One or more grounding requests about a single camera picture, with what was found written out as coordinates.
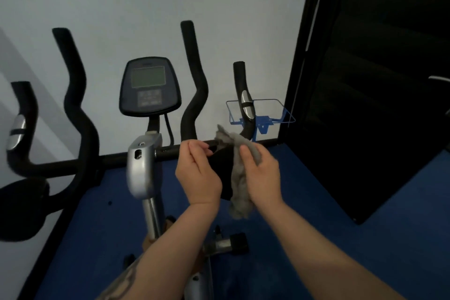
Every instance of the blue mat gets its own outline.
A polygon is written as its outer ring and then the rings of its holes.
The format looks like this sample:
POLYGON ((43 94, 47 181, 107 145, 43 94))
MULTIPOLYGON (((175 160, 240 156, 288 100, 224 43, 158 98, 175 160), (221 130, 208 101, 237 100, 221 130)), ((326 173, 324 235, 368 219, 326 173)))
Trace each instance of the blue mat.
MULTIPOLYGON (((406 298, 450 299, 450 154, 438 155, 357 226, 287 146, 270 151, 280 161, 284 200, 319 231, 406 298)), ((166 214, 178 217, 188 201, 175 167, 163 163, 162 196, 166 214)), ((311 299, 261 216, 234 221, 228 205, 222 201, 213 227, 224 236, 245 232, 250 254, 211 259, 215 299, 311 299)), ((125 255, 140 255, 145 233, 125 170, 106 172, 81 200, 36 299, 94 299, 121 273, 125 255)))

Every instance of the exercise bike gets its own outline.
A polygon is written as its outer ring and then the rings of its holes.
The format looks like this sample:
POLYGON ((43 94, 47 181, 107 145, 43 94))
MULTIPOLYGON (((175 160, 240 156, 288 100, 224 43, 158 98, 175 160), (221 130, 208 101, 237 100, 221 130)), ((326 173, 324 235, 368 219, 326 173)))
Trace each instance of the exercise bike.
MULTIPOLYGON (((181 119, 180 133, 183 141, 197 139, 195 119, 206 103, 208 85, 200 62, 194 24, 191 21, 183 21, 181 31, 189 68, 197 89, 181 119)), ((99 156, 98 132, 81 109, 86 89, 86 73, 75 42, 69 30, 64 28, 53 29, 53 35, 69 72, 64 110, 82 137, 78 159, 38 165, 30 162, 28 155, 38 118, 37 100, 29 82, 11 83, 19 101, 19 114, 8 138, 7 160, 10 168, 25 179, 0 189, 0 240, 30 239, 42 228, 48 214, 61 209, 63 212, 55 228, 70 221, 81 197, 87 189, 99 184, 104 171, 124 166, 127 167, 130 192, 143 201, 149 238, 157 239, 162 234, 165 220, 160 192, 161 162, 177 159, 179 154, 179 145, 173 145, 173 135, 167 117, 167 113, 181 105, 180 88, 172 64, 164 57, 144 57, 128 62, 121 83, 119 109, 124 115, 148 117, 149 125, 145 134, 133 141, 128 152, 99 156), (160 115, 164 115, 166 119, 171 138, 169 146, 162 146, 162 136, 159 133, 160 115), (74 179, 66 189, 56 195, 49 195, 47 178, 73 174, 74 179)), ((244 122, 241 134, 251 139, 256 127, 255 109, 248 92, 244 62, 235 62, 233 72, 244 122)), ((215 150, 217 142, 207 142, 215 150)), ((222 180, 221 197, 229 200, 233 194, 230 178, 233 147, 217 150, 208 159, 222 180)), ((48 267, 64 231, 61 228, 53 230, 37 264, 48 267)), ((223 252, 238 254, 248 251, 247 241, 242 233, 222 239, 217 232, 217 238, 204 246, 206 258, 203 270, 189 279, 185 299, 213 297, 209 256, 223 252)), ((36 276, 41 280, 43 277, 44 275, 36 276)), ((40 284, 36 280, 34 283, 37 287, 40 284)))

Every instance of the blue wire basket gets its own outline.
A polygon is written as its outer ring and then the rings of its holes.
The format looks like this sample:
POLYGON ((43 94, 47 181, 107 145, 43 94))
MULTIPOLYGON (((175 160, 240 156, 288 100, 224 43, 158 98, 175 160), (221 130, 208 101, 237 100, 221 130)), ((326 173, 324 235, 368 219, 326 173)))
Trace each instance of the blue wire basket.
MULTIPOLYGON (((278 99, 255 99, 253 100, 253 103, 255 105, 256 109, 256 103, 257 101, 277 101, 283 108, 282 114, 280 118, 272 118, 268 115, 256 115, 256 128, 255 132, 253 134, 252 141, 256 141, 256 134, 259 131, 261 134, 267 134, 267 131, 269 130, 269 126, 273 126, 274 124, 291 124, 295 122, 295 118, 292 116, 292 114, 284 108, 284 105, 278 100, 278 99)), ((231 113, 231 109, 229 108, 229 104, 237 102, 239 104, 238 100, 229 100, 226 102, 226 106, 228 108, 229 113, 229 123, 233 125, 241 125, 244 126, 244 120, 240 118, 238 121, 236 121, 233 118, 233 114, 231 113)))

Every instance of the person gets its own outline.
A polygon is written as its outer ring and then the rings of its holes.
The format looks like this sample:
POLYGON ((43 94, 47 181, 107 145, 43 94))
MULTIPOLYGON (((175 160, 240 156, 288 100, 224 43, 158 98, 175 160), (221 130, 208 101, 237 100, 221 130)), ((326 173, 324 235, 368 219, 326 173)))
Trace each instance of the person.
MULTIPOLYGON (((240 148, 248 193, 272 228, 298 276, 315 300, 403 297, 325 238, 284 203, 278 161, 256 144, 262 162, 240 148)), ((183 141, 176 168, 189 200, 177 221, 98 300, 180 300, 206 233, 217 215, 222 183, 211 169, 208 144, 183 141)))

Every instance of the tattoo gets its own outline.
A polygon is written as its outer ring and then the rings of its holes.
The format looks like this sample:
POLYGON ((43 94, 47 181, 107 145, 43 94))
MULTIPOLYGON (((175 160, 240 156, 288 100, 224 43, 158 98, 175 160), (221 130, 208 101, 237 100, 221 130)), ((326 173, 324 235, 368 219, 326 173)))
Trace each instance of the tattoo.
POLYGON ((120 300, 130 290, 136 280, 136 268, 142 255, 133 262, 96 300, 120 300))

